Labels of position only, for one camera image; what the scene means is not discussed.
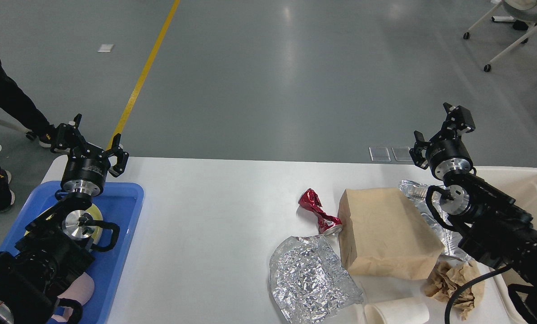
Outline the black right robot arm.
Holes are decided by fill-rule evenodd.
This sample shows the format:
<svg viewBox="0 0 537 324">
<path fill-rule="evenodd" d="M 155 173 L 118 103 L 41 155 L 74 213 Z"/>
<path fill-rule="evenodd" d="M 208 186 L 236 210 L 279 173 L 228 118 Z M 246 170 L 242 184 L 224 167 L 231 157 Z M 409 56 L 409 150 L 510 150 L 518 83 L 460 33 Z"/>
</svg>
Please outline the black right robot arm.
<svg viewBox="0 0 537 324">
<path fill-rule="evenodd" d="M 444 322 L 450 322 L 453 303 L 466 289 L 488 278 L 515 270 L 526 285 L 508 286 L 509 297 L 528 324 L 537 324 L 537 230 L 533 217 L 515 199 L 476 175 L 461 137 L 475 130 L 467 108 L 443 103 L 447 118 L 430 140 L 415 131 L 410 156 L 415 166 L 430 169 L 444 187 L 429 186 L 425 203 L 439 225 L 461 234 L 458 244 L 476 261 L 493 268 L 462 285 L 449 299 Z"/>
</svg>

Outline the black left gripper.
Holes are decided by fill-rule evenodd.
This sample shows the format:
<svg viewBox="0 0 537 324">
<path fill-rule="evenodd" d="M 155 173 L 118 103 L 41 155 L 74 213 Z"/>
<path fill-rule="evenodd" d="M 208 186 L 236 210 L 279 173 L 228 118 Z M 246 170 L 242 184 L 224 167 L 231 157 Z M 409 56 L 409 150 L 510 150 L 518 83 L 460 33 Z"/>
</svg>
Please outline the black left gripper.
<svg viewBox="0 0 537 324">
<path fill-rule="evenodd" d="M 108 150 L 91 153 L 89 143 L 81 135 L 78 113 L 69 123 L 61 123 L 51 142 L 50 152 L 68 155 L 60 187 L 66 193 L 83 193 L 97 197 L 104 192 L 108 172 L 118 178 L 126 170 L 130 154 L 121 146 L 122 134 L 117 133 Z M 116 164 L 110 158 L 116 157 Z"/>
</svg>

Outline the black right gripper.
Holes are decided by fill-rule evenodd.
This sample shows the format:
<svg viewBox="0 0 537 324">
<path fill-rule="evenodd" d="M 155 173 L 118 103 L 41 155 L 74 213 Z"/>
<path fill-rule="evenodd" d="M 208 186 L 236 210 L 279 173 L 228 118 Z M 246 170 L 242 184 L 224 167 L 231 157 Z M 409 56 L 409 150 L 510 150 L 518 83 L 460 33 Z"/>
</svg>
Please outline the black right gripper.
<svg viewBox="0 0 537 324">
<path fill-rule="evenodd" d="M 476 130 L 476 125 L 469 109 L 462 105 L 454 106 L 443 103 L 447 113 L 441 129 L 435 135 L 435 141 L 425 141 L 424 135 L 415 130 L 414 146 L 409 150 L 415 166 L 429 169 L 433 177 L 443 180 L 450 172 L 466 174 L 474 164 L 462 136 Z"/>
</svg>

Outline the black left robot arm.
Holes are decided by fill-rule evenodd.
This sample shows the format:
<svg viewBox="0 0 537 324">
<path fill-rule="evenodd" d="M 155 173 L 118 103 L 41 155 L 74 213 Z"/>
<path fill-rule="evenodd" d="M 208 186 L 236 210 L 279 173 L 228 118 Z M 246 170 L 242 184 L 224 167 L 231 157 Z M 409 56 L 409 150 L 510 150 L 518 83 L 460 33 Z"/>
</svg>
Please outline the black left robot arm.
<svg viewBox="0 0 537 324">
<path fill-rule="evenodd" d="M 81 114 L 61 123 L 51 150 L 68 150 L 68 162 L 55 193 L 57 203 L 26 225 L 15 244 L 17 255 L 0 252 L 0 324 L 45 324 L 58 307 L 67 323 L 83 317 L 83 303 L 62 297 L 94 261 L 92 252 L 115 248 L 120 227 L 94 219 L 86 210 L 103 193 L 107 174 L 120 176 L 129 153 L 113 137 L 109 149 L 87 142 L 79 131 Z"/>
</svg>

